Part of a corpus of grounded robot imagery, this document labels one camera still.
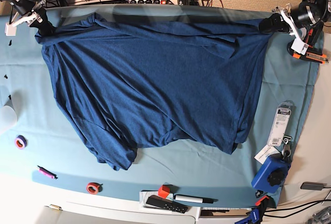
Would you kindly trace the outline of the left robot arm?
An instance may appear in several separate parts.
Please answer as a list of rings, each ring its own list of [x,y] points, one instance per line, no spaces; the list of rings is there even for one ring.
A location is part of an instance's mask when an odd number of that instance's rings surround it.
[[[292,7],[276,7],[273,14],[259,24],[260,33],[281,32],[294,36],[288,53],[294,58],[324,64],[328,58],[315,48],[324,24],[330,21],[330,0],[302,0]]]

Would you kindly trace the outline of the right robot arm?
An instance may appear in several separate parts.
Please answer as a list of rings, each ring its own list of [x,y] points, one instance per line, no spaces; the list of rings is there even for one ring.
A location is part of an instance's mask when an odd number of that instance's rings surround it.
[[[54,33],[55,27],[48,20],[44,5],[46,0],[1,0],[8,2],[16,11],[11,14],[9,22],[5,24],[5,35],[15,36],[17,26],[25,23],[29,27],[38,29],[40,36],[50,36]]]

